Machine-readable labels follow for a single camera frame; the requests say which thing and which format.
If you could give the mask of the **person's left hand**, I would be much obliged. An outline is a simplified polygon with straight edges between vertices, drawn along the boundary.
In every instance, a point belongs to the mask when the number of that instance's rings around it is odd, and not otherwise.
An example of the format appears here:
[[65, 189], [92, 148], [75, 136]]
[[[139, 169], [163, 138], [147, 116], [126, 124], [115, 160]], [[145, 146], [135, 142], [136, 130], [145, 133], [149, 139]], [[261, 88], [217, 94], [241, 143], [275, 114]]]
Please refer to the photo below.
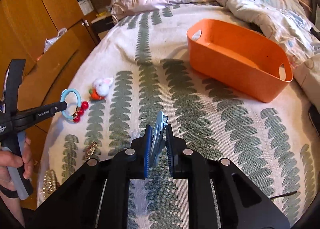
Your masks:
[[22, 157], [19, 157], [12, 152], [1, 150], [0, 166], [1, 166], [1, 185], [11, 191], [15, 191], [14, 183], [8, 172], [8, 167], [19, 168], [24, 166], [23, 176], [25, 179], [30, 179], [33, 173], [33, 159], [30, 149], [31, 141], [28, 137], [25, 138]]

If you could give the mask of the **person's left forearm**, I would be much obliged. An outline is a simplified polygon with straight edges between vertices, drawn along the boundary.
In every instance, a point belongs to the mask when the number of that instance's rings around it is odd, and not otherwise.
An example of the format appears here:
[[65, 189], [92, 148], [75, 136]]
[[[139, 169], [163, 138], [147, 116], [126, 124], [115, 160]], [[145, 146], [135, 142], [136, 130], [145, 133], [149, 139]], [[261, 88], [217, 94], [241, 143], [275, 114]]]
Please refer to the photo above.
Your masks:
[[10, 210], [12, 215], [18, 220], [18, 222], [25, 227], [25, 221], [20, 205], [20, 199], [19, 198], [8, 198], [6, 195], [4, 195], [1, 192], [1, 198], [4, 201], [7, 208]]

